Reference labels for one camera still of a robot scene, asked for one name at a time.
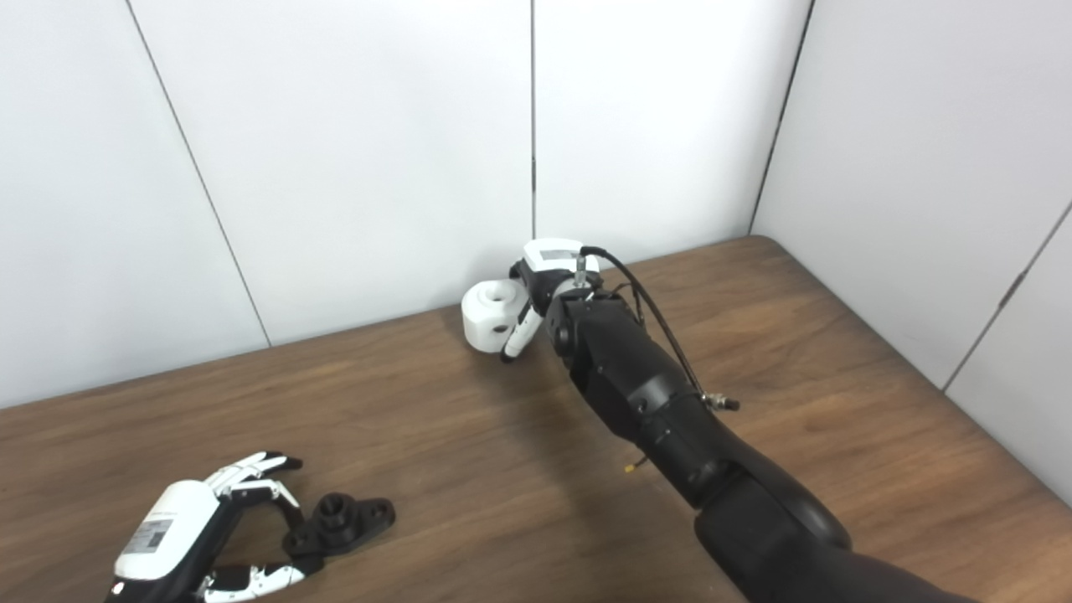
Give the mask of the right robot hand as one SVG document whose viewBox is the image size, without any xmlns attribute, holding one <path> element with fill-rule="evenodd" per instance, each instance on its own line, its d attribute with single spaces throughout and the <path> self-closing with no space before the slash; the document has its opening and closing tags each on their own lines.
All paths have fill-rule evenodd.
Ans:
<svg viewBox="0 0 1072 603">
<path fill-rule="evenodd" d="M 526 242 L 507 278 L 524 289 L 524 302 L 498 359 L 511 363 L 532 342 L 552 302 L 564 291 L 597 289 L 604 279 L 595 259 L 580 255 L 582 242 L 567 238 L 536 238 Z"/>
</svg>

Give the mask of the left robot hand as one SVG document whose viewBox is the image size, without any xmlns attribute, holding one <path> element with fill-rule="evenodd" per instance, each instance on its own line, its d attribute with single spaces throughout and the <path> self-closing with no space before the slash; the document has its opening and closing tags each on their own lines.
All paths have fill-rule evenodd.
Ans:
<svg viewBox="0 0 1072 603">
<path fill-rule="evenodd" d="M 302 461 L 257 451 L 203 480 L 168 486 L 114 564 L 107 602 L 248 602 L 295 586 L 325 568 L 322 558 L 283 564 L 218 567 L 217 558 L 249 508 L 279 508 L 291 529 L 306 523 L 291 489 L 271 477 Z"/>
</svg>

